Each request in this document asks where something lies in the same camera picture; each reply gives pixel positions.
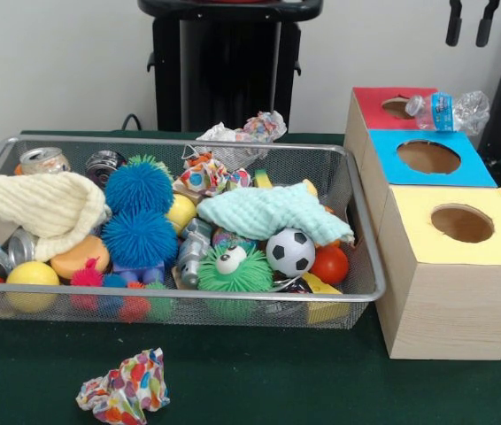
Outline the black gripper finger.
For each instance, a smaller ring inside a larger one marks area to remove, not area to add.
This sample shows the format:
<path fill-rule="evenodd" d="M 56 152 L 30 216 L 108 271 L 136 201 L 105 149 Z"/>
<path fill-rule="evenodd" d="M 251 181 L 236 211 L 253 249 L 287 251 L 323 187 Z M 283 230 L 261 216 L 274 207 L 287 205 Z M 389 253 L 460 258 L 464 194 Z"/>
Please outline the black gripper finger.
<path fill-rule="evenodd" d="M 482 13 L 477 28 L 475 46 L 483 48 L 489 43 L 490 31 L 496 10 L 500 5 L 500 0 L 488 0 Z"/>
<path fill-rule="evenodd" d="M 445 43 L 450 47 L 455 47 L 459 42 L 459 34 L 462 24 L 462 2 L 460 0 L 450 0 L 450 15 L 445 36 Z"/>

